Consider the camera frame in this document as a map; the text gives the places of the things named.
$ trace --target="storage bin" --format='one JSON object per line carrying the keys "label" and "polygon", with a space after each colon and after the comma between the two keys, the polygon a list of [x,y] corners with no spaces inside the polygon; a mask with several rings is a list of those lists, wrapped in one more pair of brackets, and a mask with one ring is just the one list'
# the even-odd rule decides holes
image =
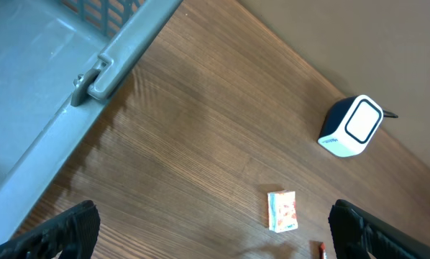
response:
{"label": "storage bin", "polygon": [[180,2],[0,0],[0,244]]}

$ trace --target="wooden surface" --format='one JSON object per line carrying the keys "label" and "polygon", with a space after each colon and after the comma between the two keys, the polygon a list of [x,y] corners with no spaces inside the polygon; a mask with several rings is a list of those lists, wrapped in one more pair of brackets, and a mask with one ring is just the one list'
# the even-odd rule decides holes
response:
{"label": "wooden surface", "polygon": [[[336,158],[316,139],[343,98],[237,2],[185,0],[20,231],[80,201],[96,258],[317,258],[346,199],[430,245],[430,170],[380,130]],[[267,230],[266,193],[299,228]]]}

